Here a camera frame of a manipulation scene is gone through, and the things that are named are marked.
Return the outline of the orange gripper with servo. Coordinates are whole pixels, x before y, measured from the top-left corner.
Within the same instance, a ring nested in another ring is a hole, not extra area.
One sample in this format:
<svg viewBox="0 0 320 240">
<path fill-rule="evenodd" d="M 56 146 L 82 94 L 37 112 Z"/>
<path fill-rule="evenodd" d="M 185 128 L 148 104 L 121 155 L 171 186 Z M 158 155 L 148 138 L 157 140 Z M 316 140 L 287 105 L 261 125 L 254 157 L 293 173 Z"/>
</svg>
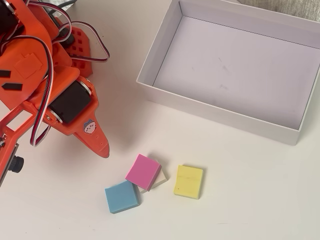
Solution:
<svg viewBox="0 0 320 240">
<path fill-rule="evenodd" d="M 36 122 L 36 135 L 41 123 L 46 123 L 64 135 L 74 135 L 102 158 L 110 156 L 109 142 L 100 127 L 95 111 L 99 105 L 95 87 L 80 76 L 80 70 L 70 66 L 56 66 L 42 119 Z"/>
</svg>

